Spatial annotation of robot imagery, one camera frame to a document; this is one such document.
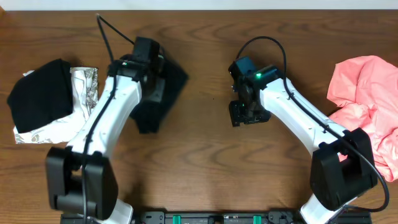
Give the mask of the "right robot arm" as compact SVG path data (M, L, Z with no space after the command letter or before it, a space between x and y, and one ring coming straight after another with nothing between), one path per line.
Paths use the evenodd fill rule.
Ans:
M312 196L300 209L304 223L331 223L345 206L377 184L369 136L327 118L283 79L274 65L257 69L249 57L228 69L238 99L229 104L233 126L282 121L312 157Z

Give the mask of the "black t-shirt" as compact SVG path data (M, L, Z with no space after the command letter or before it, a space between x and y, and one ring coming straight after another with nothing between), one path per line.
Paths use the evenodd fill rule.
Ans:
M184 88L188 75L175 63L174 60L164 55L159 55L159 75L165 80L165 89L160 103L141 102L129 115L138 127L140 134L157 133L163 120L175 104L178 96Z

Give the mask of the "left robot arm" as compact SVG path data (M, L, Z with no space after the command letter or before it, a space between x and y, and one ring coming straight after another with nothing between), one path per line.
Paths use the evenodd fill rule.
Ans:
M65 148L50 148L45 168L52 209L76 214L77 223L131 223L133 208L118 198L110 158L129 115L155 90L159 53L158 42L137 37L132 54L112 60L101 97L78 134Z

